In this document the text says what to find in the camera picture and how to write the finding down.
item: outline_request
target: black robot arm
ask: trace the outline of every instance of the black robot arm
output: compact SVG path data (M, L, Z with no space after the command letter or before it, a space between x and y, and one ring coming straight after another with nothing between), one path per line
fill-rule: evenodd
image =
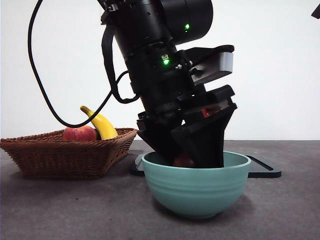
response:
M121 103L140 97L145 111L138 115L139 136L168 161L188 154L198 168L223 167L224 132L237 108L231 99L234 92L229 85L206 91L204 84L232 73L234 46L176 49L176 45L202 38L209 31L212 2L99 3L105 9L102 49L111 90ZM134 99L121 99L116 88L113 36L127 66Z
M316 7L311 16L315 17L316 19L320 19L320 4Z

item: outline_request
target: wicker basket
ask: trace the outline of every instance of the wicker basket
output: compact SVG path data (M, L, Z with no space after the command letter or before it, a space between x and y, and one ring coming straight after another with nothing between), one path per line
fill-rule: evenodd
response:
M64 130L1 139L0 147L25 178L99 179L128 155L137 135L133 128L117 128L118 136L97 141L62 140Z

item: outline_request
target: strap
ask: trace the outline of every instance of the strap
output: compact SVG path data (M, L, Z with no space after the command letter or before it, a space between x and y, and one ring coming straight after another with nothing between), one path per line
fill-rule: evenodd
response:
M115 74L115 68L114 68L113 49L112 49L112 43L113 43L115 32L116 32L116 27L112 24L108 24L105 28L105 31L102 37L101 46L102 46L102 54L104 58L104 67L106 70L106 74L108 76L111 92L114 98L119 103L129 104L138 100L140 96L136 94L134 98L122 99L119 94L118 85L116 83L116 74Z

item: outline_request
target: red apple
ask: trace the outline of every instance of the red apple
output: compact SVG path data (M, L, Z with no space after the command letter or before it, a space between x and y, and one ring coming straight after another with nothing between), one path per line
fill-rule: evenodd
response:
M179 168L195 168L196 164L187 153L183 152L173 160L173 166Z
M97 140L97 134L92 127L87 125L78 128L67 127L63 132L62 140L95 141Z

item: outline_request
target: white background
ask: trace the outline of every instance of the white background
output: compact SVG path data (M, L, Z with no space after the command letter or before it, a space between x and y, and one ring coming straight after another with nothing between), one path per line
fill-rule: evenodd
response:
M1 0L1 137L64 129L48 109L27 50L36 0ZM206 85L229 84L238 109L227 127L229 140L320 140L319 0L216 0L214 21L202 39L177 46L235 46L233 74ZM95 110L110 86L101 53L104 26L96 0L44 0L33 32L39 75L57 113L77 124L79 110ZM114 44L117 76L126 70ZM126 76L122 97L133 93ZM112 97L102 110L115 127L137 128L140 101L123 105Z

